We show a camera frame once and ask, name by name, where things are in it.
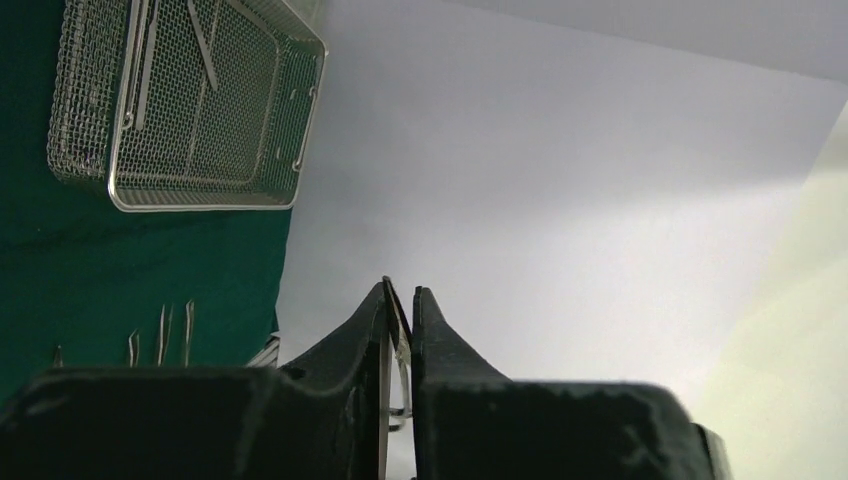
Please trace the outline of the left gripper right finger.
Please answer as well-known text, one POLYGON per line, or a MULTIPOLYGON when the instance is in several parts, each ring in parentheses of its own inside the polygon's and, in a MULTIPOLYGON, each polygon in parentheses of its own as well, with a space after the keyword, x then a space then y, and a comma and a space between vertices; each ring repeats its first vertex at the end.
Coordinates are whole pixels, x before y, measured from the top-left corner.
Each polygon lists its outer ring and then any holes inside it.
POLYGON ((728 479, 722 438, 648 383, 512 380, 413 300, 412 400, 421 479, 728 479))

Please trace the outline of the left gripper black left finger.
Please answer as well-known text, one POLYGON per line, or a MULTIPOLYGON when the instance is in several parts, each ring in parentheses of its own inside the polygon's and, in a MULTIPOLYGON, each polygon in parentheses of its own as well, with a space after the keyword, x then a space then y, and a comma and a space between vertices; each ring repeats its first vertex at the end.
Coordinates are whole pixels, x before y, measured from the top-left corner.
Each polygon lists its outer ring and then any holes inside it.
POLYGON ((274 367, 59 368, 1 411, 5 479, 381 479, 385 287, 274 367))

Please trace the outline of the steel tweezers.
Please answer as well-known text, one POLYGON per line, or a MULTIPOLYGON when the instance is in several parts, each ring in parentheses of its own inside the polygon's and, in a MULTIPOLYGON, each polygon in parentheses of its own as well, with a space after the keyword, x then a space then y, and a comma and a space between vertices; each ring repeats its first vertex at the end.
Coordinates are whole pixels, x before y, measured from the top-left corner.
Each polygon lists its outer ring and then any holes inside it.
POLYGON ((128 340, 128 365, 132 368, 138 366, 139 348, 140 348, 140 332, 138 329, 132 331, 128 340))
POLYGON ((184 367, 188 367, 190 365, 190 356, 191 356, 191 346, 192 346, 192 339, 193 339, 194 323, 195 323, 195 302, 194 302, 193 299, 191 299, 185 304, 185 322, 184 322, 184 335, 183 335, 183 347, 182 347, 182 364, 183 364, 184 367))
POLYGON ((155 365, 161 367, 165 364, 169 349, 169 341, 171 336, 171 328, 173 323, 174 308, 172 305, 162 306, 159 318, 159 326, 157 331, 156 341, 156 361, 155 365))

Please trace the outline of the steel surgical scissors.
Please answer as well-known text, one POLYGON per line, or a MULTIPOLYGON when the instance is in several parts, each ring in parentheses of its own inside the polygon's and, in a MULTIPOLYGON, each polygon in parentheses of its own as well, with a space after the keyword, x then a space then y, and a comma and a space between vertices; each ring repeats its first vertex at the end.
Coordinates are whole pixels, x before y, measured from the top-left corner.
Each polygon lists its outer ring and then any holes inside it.
POLYGON ((54 349, 52 366, 54 368, 61 368, 64 366, 63 351, 61 345, 57 345, 54 349))

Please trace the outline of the green surgical drape cloth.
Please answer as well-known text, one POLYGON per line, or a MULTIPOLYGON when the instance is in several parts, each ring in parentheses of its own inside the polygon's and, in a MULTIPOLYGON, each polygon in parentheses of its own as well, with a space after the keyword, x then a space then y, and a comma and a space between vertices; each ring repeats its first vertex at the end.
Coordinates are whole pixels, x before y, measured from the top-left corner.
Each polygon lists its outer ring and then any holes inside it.
POLYGON ((119 365, 160 310, 196 307, 195 365, 242 365, 275 327, 287 211, 125 214, 46 161, 64 6, 1 5, 1 394, 49 368, 119 365))

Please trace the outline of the wire mesh instrument tray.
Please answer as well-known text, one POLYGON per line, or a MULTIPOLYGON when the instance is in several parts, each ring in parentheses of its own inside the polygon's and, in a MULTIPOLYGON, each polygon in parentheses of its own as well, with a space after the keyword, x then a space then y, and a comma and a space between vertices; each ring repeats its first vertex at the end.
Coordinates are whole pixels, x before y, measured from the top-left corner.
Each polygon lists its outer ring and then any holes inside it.
POLYGON ((135 129, 154 1, 68 1, 47 163, 124 212, 287 210, 325 71, 321 1, 160 1, 144 129, 135 129))

